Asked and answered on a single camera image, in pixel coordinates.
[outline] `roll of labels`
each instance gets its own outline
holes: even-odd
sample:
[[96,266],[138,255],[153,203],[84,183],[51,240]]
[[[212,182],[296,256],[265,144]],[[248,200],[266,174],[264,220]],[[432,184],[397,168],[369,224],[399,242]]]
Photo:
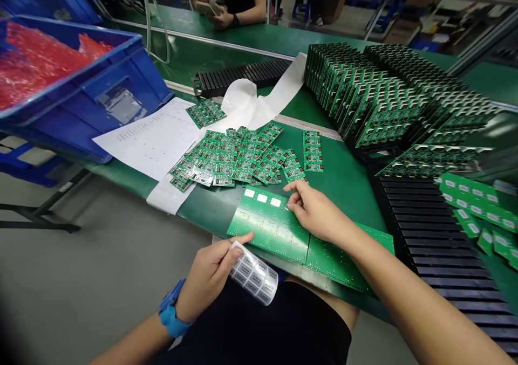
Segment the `roll of labels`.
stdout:
[[234,241],[230,249],[235,247],[241,248],[243,254],[230,270],[230,277],[259,302],[269,305],[277,292],[279,275],[239,242]]

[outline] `right hand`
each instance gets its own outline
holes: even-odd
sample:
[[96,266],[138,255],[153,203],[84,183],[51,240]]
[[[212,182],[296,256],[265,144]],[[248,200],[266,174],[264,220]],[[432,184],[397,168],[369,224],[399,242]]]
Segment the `right hand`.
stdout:
[[290,209],[301,225],[316,237],[337,244],[354,226],[345,214],[332,203],[322,192],[310,187],[302,180],[295,180],[286,186],[284,191],[295,192],[288,200]]

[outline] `phone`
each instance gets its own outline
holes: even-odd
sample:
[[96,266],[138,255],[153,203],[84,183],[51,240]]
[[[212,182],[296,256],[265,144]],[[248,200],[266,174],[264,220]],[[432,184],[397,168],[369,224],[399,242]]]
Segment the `phone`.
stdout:
[[210,4],[207,4],[207,3],[204,3],[201,1],[196,1],[196,8],[201,13],[203,13],[205,16],[219,16],[220,15],[220,11],[218,10],[218,8],[216,8],[216,6],[212,6]]

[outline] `blue watch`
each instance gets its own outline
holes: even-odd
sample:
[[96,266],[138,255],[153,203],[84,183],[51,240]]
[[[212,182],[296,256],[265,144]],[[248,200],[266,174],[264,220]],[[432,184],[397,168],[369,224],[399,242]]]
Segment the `blue watch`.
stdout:
[[176,283],[174,288],[164,297],[158,309],[160,322],[167,328],[167,334],[173,338],[184,335],[194,323],[187,324],[176,318],[174,303],[178,299],[183,283],[185,283],[185,279],[181,279]]

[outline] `green conveyor table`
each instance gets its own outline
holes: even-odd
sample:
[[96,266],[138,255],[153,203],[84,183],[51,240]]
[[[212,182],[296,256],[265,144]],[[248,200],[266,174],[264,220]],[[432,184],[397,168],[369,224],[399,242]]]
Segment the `green conveyor table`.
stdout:
[[[191,78],[200,71],[221,70],[244,64],[276,59],[280,56],[294,57],[299,52],[307,52],[308,45],[314,43],[347,42],[359,50],[374,43],[362,40],[325,35],[305,30],[281,26],[259,24],[215,31],[205,18],[196,12],[161,7],[165,26],[171,31],[168,39],[171,44],[171,61],[155,64],[164,79],[179,85],[191,86]],[[145,19],[137,13],[128,13],[122,20],[107,22],[105,25],[124,31],[142,34],[146,42]],[[156,19],[154,26],[160,27]],[[163,32],[153,31],[152,51],[165,58],[166,45]],[[421,51],[423,57],[447,69],[456,57]],[[481,64],[464,78],[466,84],[495,101],[518,104],[517,70]],[[268,95],[271,88],[258,90],[258,95]],[[175,92],[177,97],[196,102],[194,96]],[[292,99],[281,115],[302,120],[323,128],[330,123],[311,93],[303,87]],[[284,128],[276,144],[282,148],[302,150],[302,131],[294,126],[279,123]],[[380,231],[386,231],[376,199],[373,195],[366,170],[351,155],[342,141],[322,138],[322,151],[325,156],[325,172],[308,173],[312,187],[325,193],[353,221]],[[134,194],[147,198],[157,182],[150,177],[113,159],[108,164],[95,164],[74,159],[94,174],[100,175],[120,185]],[[275,194],[288,196],[280,185],[261,187]],[[243,194],[243,188],[206,188],[197,185],[184,202],[177,215],[207,230],[227,237],[227,229]],[[311,271],[300,264],[284,260],[264,250],[253,248],[254,252],[270,263],[285,271],[328,291],[337,297],[369,312],[385,321],[390,321],[385,308],[379,300],[359,293],[335,281]],[[518,314],[518,274],[506,267],[498,258],[485,258],[488,269],[511,308]]]

